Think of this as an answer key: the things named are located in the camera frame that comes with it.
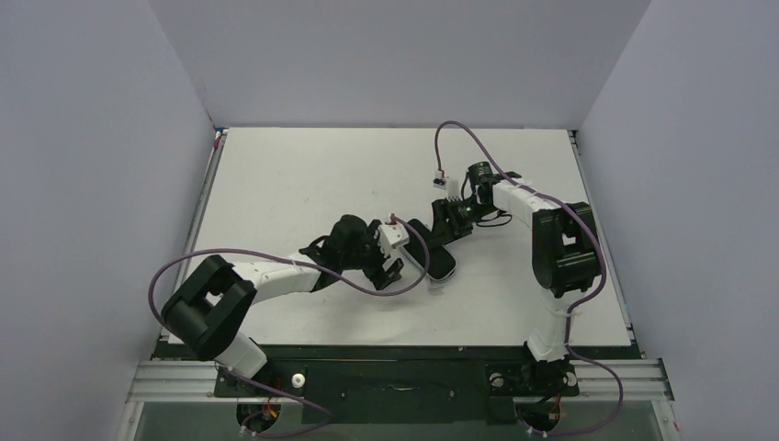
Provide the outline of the black and lilac folding umbrella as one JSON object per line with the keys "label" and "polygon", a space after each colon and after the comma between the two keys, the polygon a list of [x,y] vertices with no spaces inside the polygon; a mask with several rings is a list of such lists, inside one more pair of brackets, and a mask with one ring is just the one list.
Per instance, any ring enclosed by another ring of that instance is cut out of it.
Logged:
{"label": "black and lilac folding umbrella", "polygon": [[409,233],[409,241],[402,247],[403,254],[420,270],[427,267],[432,283],[442,284],[450,279],[457,268],[455,257],[443,245],[432,245],[432,232],[418,219],[407,223],[417,232]]}

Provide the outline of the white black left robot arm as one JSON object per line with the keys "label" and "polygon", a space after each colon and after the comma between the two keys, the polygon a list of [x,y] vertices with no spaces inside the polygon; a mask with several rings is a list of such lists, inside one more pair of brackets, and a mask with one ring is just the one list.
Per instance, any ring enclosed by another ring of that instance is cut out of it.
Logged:
{"label": "white black left robot arm", "polygon": [[381,292],[400,280],[403,262],[392,254],[409,240],[399,223],[344,215],[329,234],[287,257],[230,263],[221,252],[204,253],[158,316],[196,359],[251,378],[267,363],[265,352],[241,331],[256,303],[328,288],[346,271],[362,272],[372,291]]}

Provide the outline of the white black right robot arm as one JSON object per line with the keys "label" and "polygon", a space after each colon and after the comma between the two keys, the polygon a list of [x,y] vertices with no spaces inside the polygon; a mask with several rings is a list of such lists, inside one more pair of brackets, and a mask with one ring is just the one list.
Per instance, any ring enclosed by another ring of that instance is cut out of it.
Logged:
{"label": "white black right robot arm", "polygon": [[526,346],[538,362],[565,358],[573,320],[569,307],[603,273],[592,209],[584,202],[550,202],[515,172],[504,177],[472,167],[469,178],[472,194],[463,198],[457,180],[442,171],[435,173],[433,185],[446,197],[432,203],[433,227],[424,239],[428,250],[470,235],[473,225],[493,212],[521,221],[531,232],[532,270],[545,308],[536,317]]}

